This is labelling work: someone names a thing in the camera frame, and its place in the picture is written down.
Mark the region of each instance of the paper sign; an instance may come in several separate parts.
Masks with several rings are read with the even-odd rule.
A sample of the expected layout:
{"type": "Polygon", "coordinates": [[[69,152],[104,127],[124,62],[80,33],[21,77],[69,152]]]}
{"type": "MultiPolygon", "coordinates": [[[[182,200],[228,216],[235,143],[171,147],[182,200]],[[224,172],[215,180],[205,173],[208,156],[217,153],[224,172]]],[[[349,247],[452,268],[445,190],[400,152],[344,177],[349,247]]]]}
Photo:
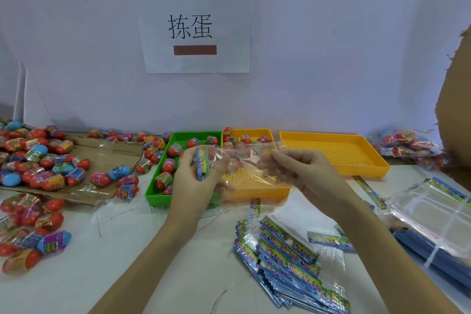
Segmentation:
{"type": "Polygon", "coordinates": [[[135,0],[147,73],[248,73],[252,0],[135,0]]]}

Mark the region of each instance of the yellow tray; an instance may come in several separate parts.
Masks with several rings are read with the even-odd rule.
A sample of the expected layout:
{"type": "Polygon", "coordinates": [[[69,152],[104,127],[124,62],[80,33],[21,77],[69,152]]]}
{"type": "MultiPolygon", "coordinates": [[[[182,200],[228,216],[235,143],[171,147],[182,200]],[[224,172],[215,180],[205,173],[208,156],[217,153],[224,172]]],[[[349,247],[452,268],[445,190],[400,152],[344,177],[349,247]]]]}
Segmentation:
{"type": "Polygon", "coordinates": [[[286,148],[320,150],[342,175],[383,177],[390,169],[361,135],[280,132],[280,139],[286,148]]]}
{"type": "MultiPolygon", "coordinates": [[[[250,139],[257,140],[267,135],[270,141],[273,141],[273,135],[269,129],[233,129],[234,137],[242,138],[244,134],[250,136],[250,139]]],[[[238,201],[250,198],[276,198],[282,199],[288,197],[290,187],[288,185],[280,187],[280,184],[269,178],[258,179],[247,168],[240,168],[235,174],[225,175],[224,180],[228,180],[229,184],[237,185],[234,192],[224,192],[224,199],[228,201],[238,201]]]]}

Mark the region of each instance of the hand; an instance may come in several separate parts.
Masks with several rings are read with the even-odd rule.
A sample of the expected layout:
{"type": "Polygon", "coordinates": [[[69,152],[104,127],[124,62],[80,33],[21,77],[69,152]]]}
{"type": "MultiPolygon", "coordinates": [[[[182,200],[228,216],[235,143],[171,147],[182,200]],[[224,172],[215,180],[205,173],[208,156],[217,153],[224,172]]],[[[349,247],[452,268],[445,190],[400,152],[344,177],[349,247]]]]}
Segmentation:
{"type": "Polygon", "coordinates": [[[360,199],[318,150],[273,150],[261,156],[259,169],[268,169],[283,183],[299,191],[324,214],[336,220],[360,199]]]}
{"type": "Polygon", "coordinates": [[[185,150],[179,168],[173,180],[172,202],[167,221],[184,232],[185,239],[190,240],[196,232],[196,226],[226,172],[230,156],[226,155],[217,161],[214,169],[203,181],[198,181],[191,162],[196,155],[196,147],[185,150]]]}

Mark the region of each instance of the orange tray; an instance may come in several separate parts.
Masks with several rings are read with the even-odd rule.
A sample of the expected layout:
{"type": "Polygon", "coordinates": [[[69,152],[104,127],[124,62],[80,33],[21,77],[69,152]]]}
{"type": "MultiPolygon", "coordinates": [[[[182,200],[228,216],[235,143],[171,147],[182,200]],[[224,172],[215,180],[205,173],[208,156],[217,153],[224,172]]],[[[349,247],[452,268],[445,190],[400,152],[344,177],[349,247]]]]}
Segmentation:
{"type": "MultiPolygon", "coordinates": [[[[269,129],[232,130],[234,137],[242,138],[244,134],[249,135],[252,140],[267,135],[270,141],[273,142],[273,135],[269,129]]],[[[228,180],[229,184],[237,184],[237,189],[234,192],[224,192],[224,200],[227,201],[237,202],[250,198],[282,199],[288,197],[290,192],[288,185],[280,187],[280,184],[275,184],[271,179],[258,179],[247,168],[240,168],[235,174],[225,175],[224,180],[228,180]]]]}
{"type": "Polygon", "coordinates": [[[361,135],[280,132],[280,139],[286,148],[320,150],[342,175],[383,177],[391,168],[361,135]]]}

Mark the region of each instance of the perforated plastic tray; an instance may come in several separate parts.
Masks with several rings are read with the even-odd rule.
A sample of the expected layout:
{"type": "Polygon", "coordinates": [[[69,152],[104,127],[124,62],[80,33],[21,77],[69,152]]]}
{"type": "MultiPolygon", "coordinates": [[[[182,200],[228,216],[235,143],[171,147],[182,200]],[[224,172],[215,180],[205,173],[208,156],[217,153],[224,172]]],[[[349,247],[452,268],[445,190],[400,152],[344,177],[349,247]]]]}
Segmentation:
{"type": "Polygon", "coordinates": [[[280,132],[286,148],[320,150],[342,175],[383,177],[390,165],[361,135],[280,132]]]}
{"type": "MultiPolygon", "coordinates": [[[[273,142],[273,135],[270,129],[233,129],[232,134],[234,137],[242,138],[244,134],[249,135],[251,140],[257,140],[265,135],[273,142]]],[[[253,175],[246,168],[240,168],[235,174],[225,175],[225,180],[229,184],[236,184],[234,192],[224,192],[224,199],[229,201],[238,201],[248,198],[286,198],[290,192],[289,186],[280,187],[280,184],[275,184],[274,181],[267,178],[258,178],[253,175]]]]}
{"type": "Polygon", "coordinates": [[[162,165],[165,159],[169,156],[167,155],[167,150],[171,147],[174,143],[178,143],[181,145],[183,150],[186,149],[186,142],[189,141],[191,138],[198,138],[200,141],[200,145],[206,144],[206,138],[209,136],[215,136],[219,140],[219,144],[221,144],[222,140],[222,132],[215,131],[215,132],[175,132],[172,134],[172,137],[169,140],[165,151],[163,152],[162,159],[160,159],[159,164],[155,167],[156,170],[154,175],[152,176],[152,181],[145,192],[145,198],[150,206],[156,207],[164,207],[168,206],[171,203],[172,196],[171,195],[163,195],[162,192],[158,191],[156,188],[156,177],[162,173],[162,165]]]}

